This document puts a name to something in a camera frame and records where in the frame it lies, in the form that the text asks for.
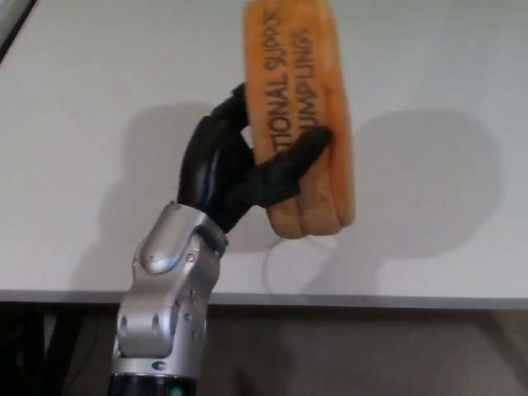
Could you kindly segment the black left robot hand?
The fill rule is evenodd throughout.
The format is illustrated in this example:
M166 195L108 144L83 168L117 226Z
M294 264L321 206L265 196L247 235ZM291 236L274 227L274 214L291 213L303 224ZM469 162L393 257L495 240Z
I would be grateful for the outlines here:
M177 203L208 215L228 233L253 207L270 208L300 194L300 178L329 145L332 132L315 126L264 163L242 137L248 127L245 86L202 117L181 163Z

